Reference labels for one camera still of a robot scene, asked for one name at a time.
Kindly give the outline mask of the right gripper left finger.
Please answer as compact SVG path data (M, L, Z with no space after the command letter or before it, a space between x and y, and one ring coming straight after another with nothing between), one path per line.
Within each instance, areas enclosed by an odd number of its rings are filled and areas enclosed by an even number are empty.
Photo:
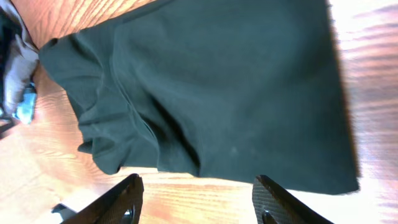
M138 224L143 193L142 178L131 174L62 224Z

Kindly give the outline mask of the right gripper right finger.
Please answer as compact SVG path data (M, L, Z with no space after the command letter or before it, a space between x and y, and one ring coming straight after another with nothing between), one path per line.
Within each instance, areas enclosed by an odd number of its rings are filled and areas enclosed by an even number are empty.
M266 175L255 178L252 203L258 224L331 224Z

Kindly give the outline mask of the black polo shirt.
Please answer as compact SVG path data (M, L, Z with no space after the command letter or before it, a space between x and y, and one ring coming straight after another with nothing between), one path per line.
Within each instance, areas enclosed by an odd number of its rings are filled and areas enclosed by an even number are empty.
M52 39L39 59L106 174L358 189L325 1L155 1Z

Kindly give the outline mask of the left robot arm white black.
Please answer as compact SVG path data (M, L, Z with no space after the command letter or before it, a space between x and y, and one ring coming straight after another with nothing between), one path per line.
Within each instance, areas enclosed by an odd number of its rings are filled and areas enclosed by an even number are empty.
M6 132L15 126L13 117L8 115L1 107L1 139L6 135Z

